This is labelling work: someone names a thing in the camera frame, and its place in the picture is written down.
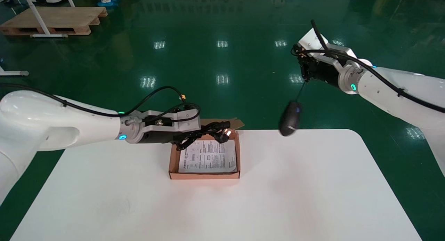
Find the instruction manual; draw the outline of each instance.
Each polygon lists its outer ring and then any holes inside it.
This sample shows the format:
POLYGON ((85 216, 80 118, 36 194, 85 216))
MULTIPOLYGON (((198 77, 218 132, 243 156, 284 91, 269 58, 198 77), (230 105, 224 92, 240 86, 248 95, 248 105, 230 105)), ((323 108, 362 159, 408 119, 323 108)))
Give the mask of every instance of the instruction manual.
POLYGON ((179 173, 235 172, 235 140, 198 140, 181 151, 179 173))

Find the cardboard flap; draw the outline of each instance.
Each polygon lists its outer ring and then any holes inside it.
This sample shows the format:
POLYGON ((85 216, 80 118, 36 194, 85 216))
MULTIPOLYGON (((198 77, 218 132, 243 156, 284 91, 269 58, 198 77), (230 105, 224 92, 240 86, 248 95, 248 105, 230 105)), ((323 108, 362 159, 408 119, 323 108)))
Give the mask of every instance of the cardboard flap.
POLYGON ((211 122, 222 122, 222 121, 230 121, 230 128, 231 129, 239 129, 244 126, 243 121, 237 118, 233 119, 201 119, 201 125, 207 125, 211 122))

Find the black cable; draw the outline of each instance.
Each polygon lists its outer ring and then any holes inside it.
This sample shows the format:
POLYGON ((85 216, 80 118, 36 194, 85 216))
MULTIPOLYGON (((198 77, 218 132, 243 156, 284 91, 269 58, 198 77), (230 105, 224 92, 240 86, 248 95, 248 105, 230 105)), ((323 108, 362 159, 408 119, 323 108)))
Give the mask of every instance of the black cable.
POLYGON ((198 105, 193 104, 193 103, 186 103, 186 100, 184 99, 184 97, 181 94, 181 92, 178 89, 176 89, 175 87, 173 87, 173 86, 162 86, 162 87, 159 87, 158 89, 154 90, 153 92, 150 92, 150 94, 147 95, 143 100, 141 100, 135 107, 133 107, 130 111, 127 111, 124 114, 108 114, 108 113, 103 113, 103 112, 100 112, 100 111, 94 111, 94 110, 91 110, 91 109, 88 109, 88 108, 84 108, 82 106, 78 106, 76 104, 70 103, 67 100, 63 100, 62 98, 56 97, 54 95, 51 95, 51 94, 46 93, 44 91, 41 91, 39 89, 32 88, 30 86, 24 86, 24 85, 19 85, 19 84, 10 84, 10 83, 0 83, 0 87, 2 87, 2 86, 3 87, 13 87, 13 88, 20 88, 20 89, 30 90, 30 91, 42 94, 42 95, 44 95, 46 97, 49 97, 51 99, 54 99, 57 102, 62 103, 62 105, 64 107, 70 106, 70 107, 78 109, 80 111, 85 111, 85 112, 88 112, 88 113, 91 113, 91 114, 104 116, 104 117, 111 117, 111 118, 128 116, 130 113, 132 113, 133 111, 137 110, 143 103, 145 103, 150 97, 155 95, 157 92, 159 92, 159 91, 161 91, 163 89, 172 89, 179 95, 179 97, 180 97, 180 99, 182 100, 183 103, 179 104, 177 106, 174 106, 174 107, 170 108, 169 110, 163 112, 162 114, 156 116, 155 117, 156 119, 154 119, 154 120, 158 120, 163 115, 165 115, 167 113, 170 113, 170 112, 172 112, 172 111, 174 111, 176 109, 179 109, 182 106, 197 109, 197 114, 195 116, 191 117, 191 118, 188 118, 188 119, 177 119, 177 120, 172 120, 172 122, 182 122, 182 121, 188 121, 188 120, 191 120, 191 119, 195 119, 197 116, 199 116, 199 114, 201 112, 201 108, 198 105))
POLYGON ((317 28, 317 25, 315 24, 315 20, 311 20, 310 23, 312 24, 312 28, 314 29, 315 35, 317 35, 318 41, 321 43, 321 46, 323 46, 323 49, 327 50, 326 43, 324 42, 320 31, 317 28))
POLYGON ((299 99, 299 97, 300 97, 300 95, 301 95, 301 92, 303 91, 303 88, 305 87, 305 84, 306 84, 306 83, 307 83, 307 82, 305 81, 305 82, 303 83, 303 85, 301 86, 300 91, 298 92, 297 98, 295 99, 295 102, 298 102, 298 99, 299 99))
POLYGON ((364 62, 360 61, 359 59, 355 58, 355 57, 351 57, 348 54, 343 54, 343 53, 339 53, 339 52, 335 52, 335 51, 331 51, 331 50, 303 50, 303 51, 296 51, 295 48, 291 49, 291 54, 294 56, 298 56, 298 54, 309 54, 309 53, 324 53, 324 54, 331 54, 331 55, 337 55, 337 56, 341 56, 341 57, 345 57, 349 60, 352 60, 356 63, 358 63, 359 65, 361 65, 363 68, 365 68, 367 71, 371 72, 372 74, 374 74, 380 81, 382 81, 385 85, 387 85, 389 88, 391 88, 393 91, 395 91, 397 93, 397 96, 402 96, 405 97, 415 103, 418 103, 422 106, 425 106, 429 109, 435 110, 435 111, 439 111, 442 113, 445 113, 445 108, 434 105, 432 103, 428 103, 427 101, 421 100, 418 97, 414 97, 413 95, 410 95, 408 93, 406 93, 402 88, 399 88, 395 85, 393 85, 391 82, 389 82, 387 79, 385 79, 382 75, 380 75, 377 71, 375 71, 372 67, 370 67, 369 65, 366 65, 364 62))

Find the power cord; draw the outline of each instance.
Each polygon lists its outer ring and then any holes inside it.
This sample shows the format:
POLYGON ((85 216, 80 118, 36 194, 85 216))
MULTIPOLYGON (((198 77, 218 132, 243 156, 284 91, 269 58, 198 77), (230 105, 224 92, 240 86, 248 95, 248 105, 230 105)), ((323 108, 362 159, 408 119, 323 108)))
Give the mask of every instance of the power cord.
POLYGON ((44 95, 46 97, 49 97, 49 98, 51 98, 53 100, 56 100, 57 102, 62 103, 62 105, 64 107, 70 106, 70 107, 78 109, 80 111, 85 111, 85 112, 88 112, 88 113, 91 113, 91 114, 104 116, 104 117, 111 117, 111 118, 120 118, 120 117, 128 116, 133 111, 137 110, 143 103, 145 103, 148 99, 150 99, 157 92, 159 92, 159 91, 161 91, 163 89, 172 89, 172 90, 174 90, 178 94, 179 98, 182 100, 182 103, 177 105, 177 106, 174 106, 174 107, 168 109, 167 111, 163 112, 162 114, 159 114, 158 116, 152 118, 150 121, 156 121, 156 120, 160 119, 163 115, 165 115, 167 113, 175 112, 175 111, 177 111, 177 110, 179 110, 181 108, 197 109, 197 113, 193 117, 190 117, 190 118, 187 118, 187 119, 171 120, 171 122, 183 122, 183 121, 188 121, 188 120, 191 120, 191 119, 195 119, 201 113, 201 108, 197 104, 187 103, 186 100, 185 100, 185 96, 178 89, 176 89, 173 86, 162 86, 162 87, 159 87, 158 89, 154 90, 153 92, 150 92, 150 94, 147 95, 143 100, 141 100, 137 105, 135 105, 135 107, 133 107, 132 109, 130 109, 129 111, 127 111, 126 113, 123 113, 123 114, 109 114, 109 113, 103 113, 103 112, 100 112, 100 111, 94 111, 94 110, 91 110, 91 109, 88 109, 88 108, 84 108, 82 106, 78 106, 76 104, 70 103, 67 100, 64 100, 62 98, 56 97, 54 95, 51 95, 51 94, 49 94, 47 92, 41 91, 39 89, 32 88, 30 86, 24 86, 24 85, 19 85, 19 84, 10 84, 10 83, 0 83, 0 87, 13 87, 13 88, 30 90, 30 91, 39 93, 41 95, 44 95))
POLYGON ((400 97, 405 97, 415 103, 418 103, 419 105, 425 106, 429 109, 435 110, 435 111, 439 111, 442 113, 445 113, 445 108, 437 106, 435 104, 429 103, 427 101, 421 100, 418 97, 414 97, 413 95, 408 94, 407 92, 404 91, 404 89, 399 88, 397 86, 395 86, 394 84, 392 84, 391 82, 389 82, 387 79, 385 79, 382 75, 380 75, 377 71, 375 71, 372 67, 370 67, 369 65, 366 65, 364 62, 360 61, 359 59, 349 56, 348 54, 344 54, 344 53, 340 53, 337 51, 332 51, 329 48, 327 48, 326 44, 323 41, 323 38, 321 38, 321 34, 318 31, 316 25, 315 25, 315 21, 312 20, 311 21, 314 31, 318 37, 318 40, 320 41, 321 45, 325 48, 325 49, 320 49, 320 50, 302 50, 302 51, 298 51, 296 45, 294 45, 291 49, 291 54, 298 57, 299 54, 309 54, 309 53, 323 53, 323 54, 327 54, 329 56, 332 56, 333 58, 338 58, 338 56, 340 57, 344 57, 347 58, 351 61, 354 61, 356 63, 358 63, 359 65, 361 65, 363 68, 365 68, 367 71, 369 71, 370 73, 372 73, 373 75, 375 75, 380 81, 382 81, 385 85, 387 85, 390 89, 392 89, 393 91, 395 91, 397 93, 397 96, 400 97))

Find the white table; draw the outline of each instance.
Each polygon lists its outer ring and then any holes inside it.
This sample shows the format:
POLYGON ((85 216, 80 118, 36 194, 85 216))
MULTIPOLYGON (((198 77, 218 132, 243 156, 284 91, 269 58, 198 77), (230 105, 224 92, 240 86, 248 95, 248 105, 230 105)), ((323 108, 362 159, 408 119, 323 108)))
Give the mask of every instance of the white table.
POLYGON ((68 149, 11 240, 421 240, 355 132, 240 141, 240 180, 170 180, 168 144, 68 149))
MULTIPOLYGON (((66 35, 66 34, 50 33, 48 30, 48 27, 46 26, 45 22, 43 21, 42 17, 40 16, 38 10, 35 8, 32 1, 31 0, 26 0, 26 1, 29 5, 29 8, 31 9, 32 13, 34 14, 35 18, 39 22, 39 24, 42 27, 42 30, 44 32, 44 33, 33 34, 33 35, 31 35, 32 38, 66 38, 66 37, 68 37, 68 35, 66 35)), ((68 0, 68 2, 70 3, 71 7, 75 7, 73 0, 68 0)))

